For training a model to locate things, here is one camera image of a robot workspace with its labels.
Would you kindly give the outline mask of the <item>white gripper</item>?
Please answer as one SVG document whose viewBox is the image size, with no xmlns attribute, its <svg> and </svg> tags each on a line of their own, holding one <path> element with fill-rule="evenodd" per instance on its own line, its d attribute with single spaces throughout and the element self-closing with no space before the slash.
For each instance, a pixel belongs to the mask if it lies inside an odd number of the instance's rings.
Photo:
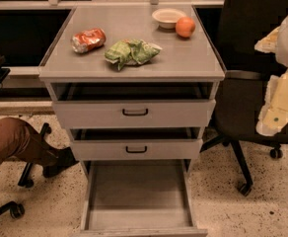
<svg viewBox="0 0 288 237">
<path fill-rule="evenodd" d="M 288 67 L 288 15 L 280 27 L 259 40 L 254 49 L 275 52 L 277 62 Z M 264 100 L 255 129 L 261 135 L 274 136 L 288 123 L 288 70 L 280 77 L 270 77 Z"/>
</svg>

